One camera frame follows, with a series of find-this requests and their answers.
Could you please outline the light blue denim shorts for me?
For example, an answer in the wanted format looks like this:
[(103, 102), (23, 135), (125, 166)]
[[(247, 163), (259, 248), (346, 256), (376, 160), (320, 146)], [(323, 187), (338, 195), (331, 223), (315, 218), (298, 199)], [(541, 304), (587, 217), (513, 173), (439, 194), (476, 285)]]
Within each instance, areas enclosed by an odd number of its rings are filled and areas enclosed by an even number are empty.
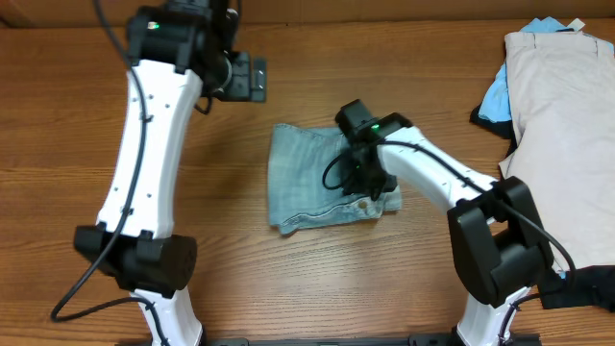
[(378, 219), (401, 208), (399, 189), (376, 201), (364, 194), (345, 195), (322, 184), (325, 169), (348, 147), (337, 128), (274, 126), (267, 169), (269, 225), (281, 235)]

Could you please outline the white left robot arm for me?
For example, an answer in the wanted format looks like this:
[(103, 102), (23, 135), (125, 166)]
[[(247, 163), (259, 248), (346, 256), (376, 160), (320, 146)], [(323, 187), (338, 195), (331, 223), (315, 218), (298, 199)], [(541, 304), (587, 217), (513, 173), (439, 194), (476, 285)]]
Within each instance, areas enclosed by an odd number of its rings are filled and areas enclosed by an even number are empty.
[(188, 292), (197, 243), (175, 234), (173, 198), (199, 101), (265, 99), (265, 61), (233, 49), (239, 17), (225, 1), (143, 6), (118, 45), (128, 79), (118, 158), (96, 221), (76, 229), (74, 246), (140, 306), (155, 345), (207, 341)]

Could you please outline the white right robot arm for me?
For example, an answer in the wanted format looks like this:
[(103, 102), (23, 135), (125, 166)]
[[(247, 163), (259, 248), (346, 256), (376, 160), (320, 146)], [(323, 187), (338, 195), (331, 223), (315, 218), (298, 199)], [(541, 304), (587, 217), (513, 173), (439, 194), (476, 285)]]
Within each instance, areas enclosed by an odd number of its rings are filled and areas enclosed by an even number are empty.
[(409, 344), (541, 344), (537, 334), (510, 330), (519, 306), (554, 262), (529, 188), (517, 178), (498, 181), (461, 164), (398, 113), (377, 118), (340, 111), (335, 121), (350, 144), (345, 192), (376, 199), (404, 180), (447, 215), (466, 308), (450, 332), (415, 334)]

